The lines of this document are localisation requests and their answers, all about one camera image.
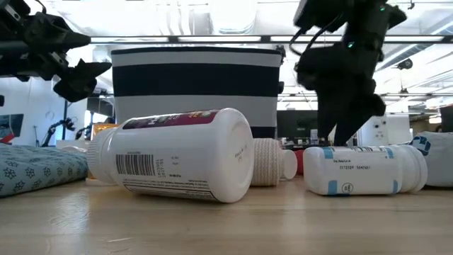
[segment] bottle label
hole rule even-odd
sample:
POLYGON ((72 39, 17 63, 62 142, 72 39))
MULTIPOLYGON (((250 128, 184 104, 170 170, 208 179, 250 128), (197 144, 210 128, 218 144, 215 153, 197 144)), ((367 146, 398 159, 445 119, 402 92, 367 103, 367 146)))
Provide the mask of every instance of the bottle label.
POLYGON ((149 195, 217 201, 206 179, 204 161, 194 160, 200 158, 199 153, 184 149, 160 149, 158 154, 145 151, 115 155, 119 181, 125 188, 149 195))
POLYGON ((122 129, 157 128, 179 125, 198 125, 211 123, 220 110, 199 110, 191 113, 155 115, 127 122, 122 129))
POLYGON ((323 147, 331 169, 328 195, 390 194, 401 189, 398 160, 390 147, 323 147))

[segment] wooden table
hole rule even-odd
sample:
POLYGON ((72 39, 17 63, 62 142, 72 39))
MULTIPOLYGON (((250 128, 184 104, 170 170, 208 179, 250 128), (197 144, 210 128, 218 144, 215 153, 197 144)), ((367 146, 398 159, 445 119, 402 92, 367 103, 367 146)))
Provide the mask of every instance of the wooden table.
POLYGON ((225 205, 70 183, 0 200, 0 254, 453 254, 453 191, 326 198, 296 178, 225 205))

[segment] white bottle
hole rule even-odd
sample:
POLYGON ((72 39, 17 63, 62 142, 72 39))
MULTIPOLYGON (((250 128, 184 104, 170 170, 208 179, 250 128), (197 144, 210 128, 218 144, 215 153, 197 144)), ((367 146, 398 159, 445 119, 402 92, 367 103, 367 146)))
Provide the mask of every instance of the white bottle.
POLYGON ((311 147, 304 151, 305 183, 319 195, 416 192, 427 178, 423 155, 407 145, 311 147))
POLYGON ((88 166, 100 181, 150 195, 233 203, 253 175, 250 126, 232 108, 133 118, 98 133, 88 166))

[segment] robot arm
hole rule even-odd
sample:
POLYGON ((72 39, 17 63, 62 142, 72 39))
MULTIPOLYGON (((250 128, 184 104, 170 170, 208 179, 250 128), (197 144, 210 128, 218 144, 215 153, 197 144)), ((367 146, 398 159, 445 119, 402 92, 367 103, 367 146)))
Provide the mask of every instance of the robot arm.
POLYGON ((24 0, 0 0, 0 77, 49 81, 57 75, 61 80, 54 91, 69 102, 79 101, 93 93, 96 77, 112 66, 80 59, 69 67, 66 53, 90 42, 89 36, 72 31, 63 18, 46 14, 45 8, 30 15, 24 0))
POLYGON ((373 115, 385 113, 385 103, 374 94, 373 73, 384 59, 382 45, 388 29, 406 20, 386 0, 301 0, 294 24, 300 27, 291 40, 313 26, 321 30, 300 56, 297 82, 318 96, 318 135, 328 141, 337 125, 335 146, 343 146, 373 115), (341 42, 331 47, 311 45, 324 31, 346 25, 341 42))
POLYGON ((52 138, 52 136, 55 134, 56 129, 60 125, 63 125, 66 129, 70 131, 74 131, 76 129, 71 118, 66 118, 66 120, 60 120, 59 122, 52 124, 47 130, 47 134, 44 138, 44 141, 42 142, 41 147, 49 147, 50 138, 52 138))

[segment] blue and white object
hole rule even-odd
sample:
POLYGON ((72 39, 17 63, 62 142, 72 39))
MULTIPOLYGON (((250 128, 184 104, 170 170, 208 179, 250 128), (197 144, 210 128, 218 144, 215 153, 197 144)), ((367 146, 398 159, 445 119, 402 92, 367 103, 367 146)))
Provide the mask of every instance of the blue and white object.
POLYGON ((130 118, 235 108, 254 138, 275 138, 282 55, 232 47, 112 51, 115 109, 130 118))
POLYGON ((453 133, 421 132, 409 144, 425 157, 428 166, 426 185, 453 187, 453 133))
POLYGON ((0 198, 84 179, 83 153, 0 143, 0 198))
POLYGON ((414 193, 427 178, 423 155, 408 145, 310 147, 304 152, 305 183, 319 195, 414 193))

